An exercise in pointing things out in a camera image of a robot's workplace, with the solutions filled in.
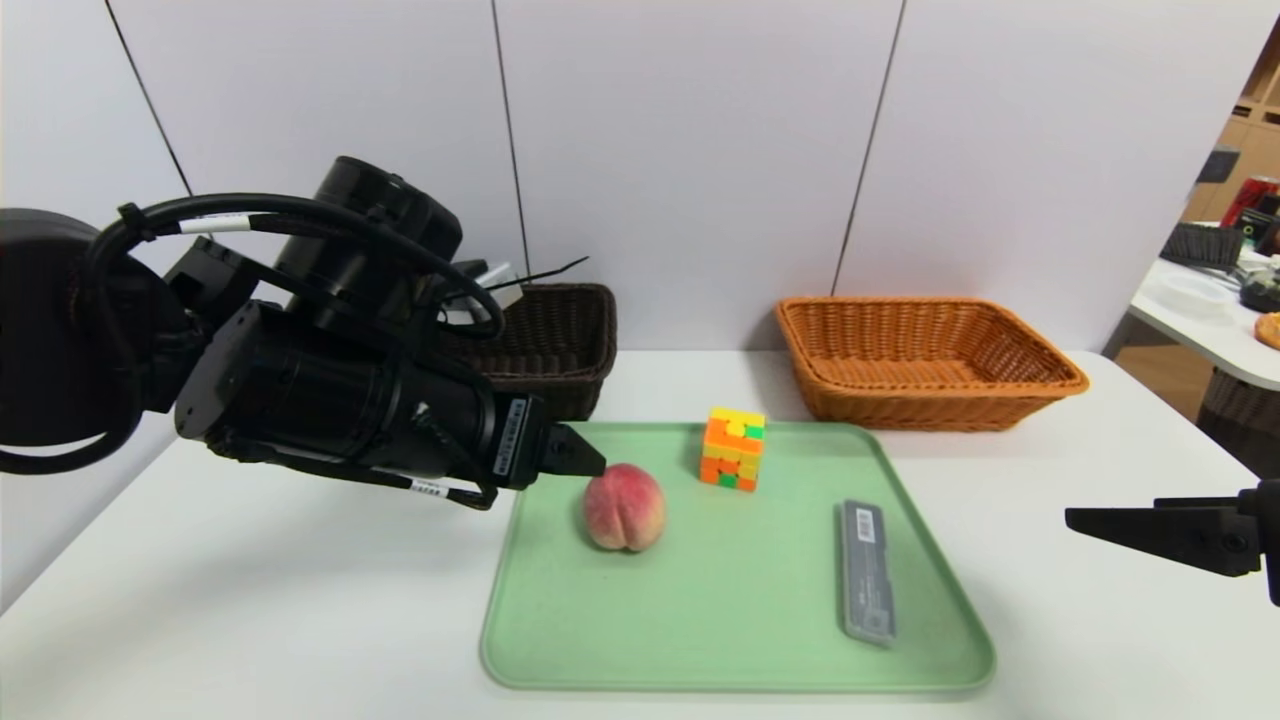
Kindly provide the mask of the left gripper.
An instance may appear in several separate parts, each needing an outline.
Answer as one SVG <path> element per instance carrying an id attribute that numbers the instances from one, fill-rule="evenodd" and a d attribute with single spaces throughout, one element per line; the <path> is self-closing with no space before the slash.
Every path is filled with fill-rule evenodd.
<path id="1" fill-rule="evenodd" d="M 398 471 L 408 491 L 527 488 L 538 473 L 602 477 L 605 457 L 564 423 L 544 428 L 541 404 L 499 391 L 465 363 L 398 364 Z"/>

